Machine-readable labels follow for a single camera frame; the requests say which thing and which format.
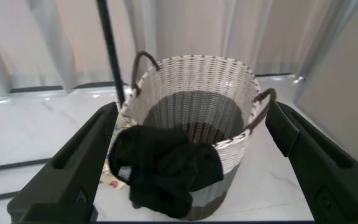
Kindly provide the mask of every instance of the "basket handle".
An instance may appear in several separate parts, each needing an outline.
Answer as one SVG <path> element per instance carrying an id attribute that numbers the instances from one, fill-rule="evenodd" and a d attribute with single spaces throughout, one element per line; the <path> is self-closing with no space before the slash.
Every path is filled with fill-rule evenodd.
<path id="1" fill-rule="evenodd" d="M 146 56 L 150 59 L 150 61 L 152 61 L 153 65 L 155 66 L 155 68 L 157 69 L 157 71 L 160 70 L 159 65 L 157 65 L 157 62 L 155 61 L 155 59 L 153 58 L 153 56 L 151 56 L 149 53 L 147 53 L 146 51 L 142 50 L 140 52 L 138 52 L 136 54 L 135 60 L 134 60 L 134 66 L 132 68 L 132 82 L 131 82 L 131 87 L 132 89 L 136 89 L 136 97 L 139 96 L 140 94 L 140 88 L 136 83 L 136 73 L 137 73 L 137 67 L 139 66 L 139 60 L 141 58 L 141 56 Z"/>
<path id="2" fill-rule="evenodd" d="M 253 103 L 255 103 L 256 101 L 259 101 L 260 103 L 262 103 L 262 100 L 266 99 L 266 97 L 268 95 L 270 95 L 270 99 L 269 99 L 267 105 L 265 106 L 265 108 L 245 128 L 245 130 L 246 129 L 250 130 L 250 134 L 252 134 L 254 128 L 256 128 L 258 126 L 258 124 L 266 117 L 267 111 L 269 110 L 269 106 L 270 106 L 271 102 L 277 99 L 277 92 L 273 88 L 268 88 L 267 90 L 263 91 L 262 93 L 259 93 L 259 95 L 257 95 L 254 98 L 254 100 L 252 100 Z"/>

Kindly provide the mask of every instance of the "curtain fold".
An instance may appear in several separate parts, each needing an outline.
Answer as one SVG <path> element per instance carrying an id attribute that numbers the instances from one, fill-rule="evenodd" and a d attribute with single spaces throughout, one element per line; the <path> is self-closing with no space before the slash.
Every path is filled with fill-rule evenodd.
<path id="1" fill-rule="evenodd" d="M 107 0 L 121 76 L 135 53 L 230 57 L 255 73 L 306 74 L 358 0 Z M 138 77 L 150 66 L 140 61 Z M 0 95 L 112 80 L 93 0 L 0 0 Z"/>

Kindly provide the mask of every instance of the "white marble floor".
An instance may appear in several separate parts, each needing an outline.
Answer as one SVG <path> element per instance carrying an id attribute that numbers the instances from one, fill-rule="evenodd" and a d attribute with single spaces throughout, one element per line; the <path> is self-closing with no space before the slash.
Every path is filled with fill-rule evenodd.
<path id="1" fill-rule="evenodd" d="M 274 87 L 278 100 L 292 105 L 292 77 L 258 79 L 262 89 Z M 0 165 L 52 157 L 102 105 L 116 101 L 112 88 L 15 94 L 0 98 Z M 0 194 L 20 190 L 41 168 L 0 172 Z M 115 190 L 100 184 L 94 204 L 98 220 L 172 220 L 146 208 L 134 210 L 129 187 Z M 9 200 L 0 201 L 0 223 L 9 223 Z M 236 178 L 215 220 L 312 220 L 290 162 L 261 124 L 253 133 Z"/>

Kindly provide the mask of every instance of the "black garment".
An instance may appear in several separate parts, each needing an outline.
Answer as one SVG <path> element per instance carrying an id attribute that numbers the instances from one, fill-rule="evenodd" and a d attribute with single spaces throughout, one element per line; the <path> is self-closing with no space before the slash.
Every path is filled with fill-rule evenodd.
<path id="1" fill-rule="evenodd" d="M 129 199 L 173 218 L 187 215 L 190 192 L 223 180 L 221 160 L 209 144 L 192 143 L 184 131 L 133 126 L 116 138 L 111 172 L 130 185 Z"/>

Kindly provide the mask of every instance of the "basket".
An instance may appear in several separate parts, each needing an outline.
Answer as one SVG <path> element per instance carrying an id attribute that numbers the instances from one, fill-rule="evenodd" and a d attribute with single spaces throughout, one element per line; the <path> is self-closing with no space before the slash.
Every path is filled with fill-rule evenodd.
<path id="1" fill-rule="evenodd" d="M 143 55 L 153 67 L 136 83 L 137 66 Z M 229 190 L 248 137 L 276 99 L 275 90 L 269 88 L 261 93 L 252 70 L 237 60 L 185 55 L 156 62 L 147 52 L 136 55 L 131 87 L 122 114 L 128 114 L 138 124 L 185 130 L 193 142 L 209 143 L 217 150 L 224 179 L 192 192 L 192 209 L 183 219 L 200 220 L 212 215 Z M 270 101 L 258 114 L 268 95 Z"/>

